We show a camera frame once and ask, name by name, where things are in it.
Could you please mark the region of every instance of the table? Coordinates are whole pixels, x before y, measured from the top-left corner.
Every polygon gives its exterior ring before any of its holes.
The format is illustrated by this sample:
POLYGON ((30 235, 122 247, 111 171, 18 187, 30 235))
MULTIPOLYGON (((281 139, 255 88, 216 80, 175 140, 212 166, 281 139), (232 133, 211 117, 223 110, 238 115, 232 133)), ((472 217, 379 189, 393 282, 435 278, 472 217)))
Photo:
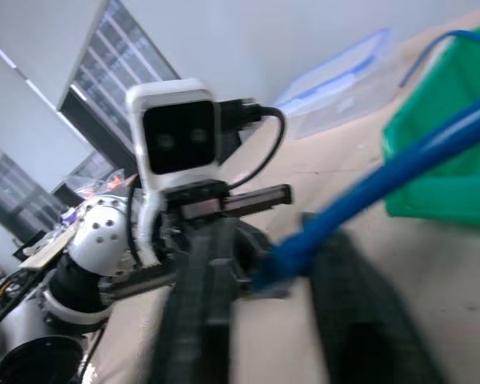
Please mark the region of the table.
MULTIPOLYGON (((409 64, 446 30, 480 25, 480 12, 440 26, 402 45, 409 64)), ((380 134, 413 85, 394 102, 364 118, 321 134, 285 142, 276 158, 240 191, 278 183, 294 186, 294 206, 246 220, 273 240, 297 229, 297 213, 314 211, 381 163, 380 134)), ((252 170, 275 136, 268 121, 222 167, 229 181, 252 170)), ((480 384, 480 229, 408 218, 389 218, 381 203, 348 222, 364 255, 392 281, 410 306, 452 383, 480 384)), ((134 381, 138 353, 154 334, 164 292, 120 303, 110 320, 95 368, 100 383, 134 381)), ((324 382, 322 360, 299 282, 288 300, 240 302, 234 340, 234 380, 239 384, 324 382)))

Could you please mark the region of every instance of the white wall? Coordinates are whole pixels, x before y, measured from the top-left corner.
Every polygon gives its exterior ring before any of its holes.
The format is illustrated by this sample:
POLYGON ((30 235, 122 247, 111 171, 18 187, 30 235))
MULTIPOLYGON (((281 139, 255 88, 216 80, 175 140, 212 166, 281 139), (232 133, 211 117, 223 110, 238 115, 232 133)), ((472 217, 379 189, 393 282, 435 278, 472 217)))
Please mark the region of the white wall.
POLYGON ((407 39, 480 8, 480 0, 123 3, 180 76, 206 80, 221 99, 261 102, 379 28, 394 26, 407 39))
POLYGON ((60 106, 106 0, 0 0, 0 49, 60 106))
POLYGON ((92 151, 1 57, 0 150, 48 192, 92 151))

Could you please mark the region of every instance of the blue cable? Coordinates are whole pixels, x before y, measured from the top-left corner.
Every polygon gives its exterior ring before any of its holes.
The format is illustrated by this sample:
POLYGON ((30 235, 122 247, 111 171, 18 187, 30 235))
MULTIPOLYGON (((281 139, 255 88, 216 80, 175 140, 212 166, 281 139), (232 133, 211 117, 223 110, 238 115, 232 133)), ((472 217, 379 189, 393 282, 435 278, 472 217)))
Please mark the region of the blue cable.
POLYGON ((480 101, 395 155, 336 198, 302 231, 276 246, 253 280, 255 289, 299 276, 313 263, 316 249, 341 224, 417 176, 480 143, 480 101))
POLYGON ((429 55, 429 53, 435 48, 435 46, 444 38, 448 38, 449 36, 455 36, 456 38, 468 38, 470 40, 473 40, 475 42, 480 42, 480 34, 476 32, 471 32, 470 30, 451 30, 450 32, 446 32, 445 34, 442 34, 435 40, 433 40, 427 48, 421 52, 419 57, 416 59, 416 62, 412 65, 412 67, 409 69, 407 74, 404 76, 403 80, 400 82, 398 85, 400 88, 403 88, 406 86, 407 82, 409 79, 412 77, 414 72, 416 72, 416 69, 419 68, 419 66, 422 64, 422 62, 426 59, 426 57, 429 55))

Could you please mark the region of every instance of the camera lens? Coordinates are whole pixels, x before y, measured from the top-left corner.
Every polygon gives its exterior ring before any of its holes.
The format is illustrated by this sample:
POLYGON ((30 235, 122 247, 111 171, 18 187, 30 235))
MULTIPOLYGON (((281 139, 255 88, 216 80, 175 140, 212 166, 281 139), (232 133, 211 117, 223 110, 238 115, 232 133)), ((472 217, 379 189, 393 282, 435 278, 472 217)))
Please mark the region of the camera lens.
POLYGON ((190 132, 190 138, 198 143, 206 142, 206 131, 203 128, 194 128, 190 132))
POLYGON ((157 144, 162 150, 172 150, 174 148, 174 138, 169 134, 160 134, 157 138, 157 144))

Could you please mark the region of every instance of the clear plastic storage box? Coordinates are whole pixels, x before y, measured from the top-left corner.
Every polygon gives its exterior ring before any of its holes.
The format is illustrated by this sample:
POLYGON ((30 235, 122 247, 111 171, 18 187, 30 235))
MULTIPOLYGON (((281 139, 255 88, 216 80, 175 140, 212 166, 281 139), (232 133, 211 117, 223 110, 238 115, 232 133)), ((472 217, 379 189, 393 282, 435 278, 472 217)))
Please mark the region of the clear plastic storage box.
POLYGON ((387 104, 402 79, 394 32, 385 28, 292 81, 275 106, 287 139, 316 134, 387 104))

